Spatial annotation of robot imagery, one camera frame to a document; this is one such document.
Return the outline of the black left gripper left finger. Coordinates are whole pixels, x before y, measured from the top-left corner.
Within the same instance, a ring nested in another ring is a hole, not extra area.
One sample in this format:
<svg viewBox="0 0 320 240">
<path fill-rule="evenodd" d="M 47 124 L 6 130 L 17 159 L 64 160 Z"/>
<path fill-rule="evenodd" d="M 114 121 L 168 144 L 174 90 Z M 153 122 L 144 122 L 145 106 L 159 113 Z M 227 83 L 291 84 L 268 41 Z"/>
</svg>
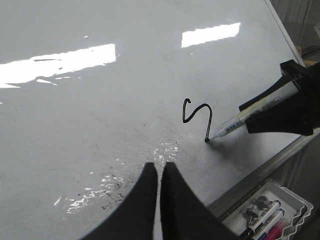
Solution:
<svg viewBox="0 0 320 240">
<path fill-rule="evenodd" d="M 157 203 L 158 173 L 147 162 L 130 193 L 115 211 L 84 240 L 152 240 Z"/>
</svg>

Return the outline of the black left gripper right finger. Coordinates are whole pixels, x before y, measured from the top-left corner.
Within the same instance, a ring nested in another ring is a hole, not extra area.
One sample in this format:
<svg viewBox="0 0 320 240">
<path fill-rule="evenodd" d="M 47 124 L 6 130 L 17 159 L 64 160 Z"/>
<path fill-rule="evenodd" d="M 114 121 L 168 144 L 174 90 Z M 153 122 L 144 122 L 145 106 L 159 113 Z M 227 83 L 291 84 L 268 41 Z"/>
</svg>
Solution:
<svg viewBox="0 0 320 240">
<path fill-rule="evenodd" d="M 238 240 L 192 192 L 177 166 L 167 162 L 161 179 L 160 221 L 164 240 Z"/>
</svg>

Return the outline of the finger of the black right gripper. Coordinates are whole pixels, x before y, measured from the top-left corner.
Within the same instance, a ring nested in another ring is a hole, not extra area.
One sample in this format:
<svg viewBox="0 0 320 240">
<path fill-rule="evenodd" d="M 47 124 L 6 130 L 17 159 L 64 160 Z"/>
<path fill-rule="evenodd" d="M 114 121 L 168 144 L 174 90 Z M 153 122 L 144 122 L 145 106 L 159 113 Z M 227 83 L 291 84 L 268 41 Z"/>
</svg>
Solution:
<svg viewBox="0 0 320 240">
<path fill-rule="evenodd" d="M 310 136 L 320 127 L 320 63 L 291 80 L 298 92 L 246 120 L 248 133 L 293 133 Z"/>
<path fill-rule="evenodd" d="M 270 95 L 277 89 L 283 87 L 285 84 L 289 83 L 291 80 L 294 79 L 294 77 L 298 76 L 300 73 L 305 71 L 306 68 L 297 62 L 295 62 L 293 59 L 288 60 L 285 62 L 282 62 L 280 64 L 280 71 L 282 76 L 277 80 L 271 87 L 269 87 L 267 90 L 265 90 L 263 93 L 259 94 L 258 96 L 252 98 L 251 100 L 247 101 L 246 103 L 240 105 L 238 107 L 239 111 L 243 111 L 246 108 L 253 105 L 255 102 L 261 100 L 262 98 Z"/>
</svg>

